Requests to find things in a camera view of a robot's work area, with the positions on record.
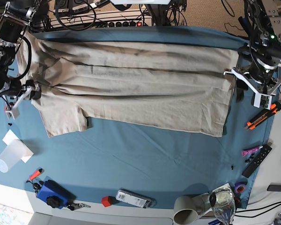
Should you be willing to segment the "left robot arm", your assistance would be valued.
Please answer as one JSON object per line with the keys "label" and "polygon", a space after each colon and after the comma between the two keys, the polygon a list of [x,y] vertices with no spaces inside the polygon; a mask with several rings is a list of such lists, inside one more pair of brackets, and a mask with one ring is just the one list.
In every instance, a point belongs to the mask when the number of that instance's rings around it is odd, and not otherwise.
{"label": "left robot arm", "polygon": [[244,1],[245,16],[239,22],[249,43],[238,54],[250,62],[246,67],[226,70],[253,91],[252,105],[269,109],[281,78],[274,78],[281,67],[281,15],[273,0]]}

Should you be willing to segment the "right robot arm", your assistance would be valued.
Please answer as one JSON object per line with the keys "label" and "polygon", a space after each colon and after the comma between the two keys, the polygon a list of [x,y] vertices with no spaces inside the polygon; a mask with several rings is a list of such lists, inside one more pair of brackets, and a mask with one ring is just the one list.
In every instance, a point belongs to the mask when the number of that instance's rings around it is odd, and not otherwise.
{"label": "right robot arm", "polygon": [[[0,98],[5,101],[8,112],[16,109],[26,98],[31,100],[41,97],[41,88],[35,81],[21,83],[21,79],[29,72],[32,61],[31,43],[24,34],[40,4],[40,0],[7,1],[0,19]],[[22,42],[28,48],[27,66],[22,74],[8,76],[9,66],[13,64]]]}

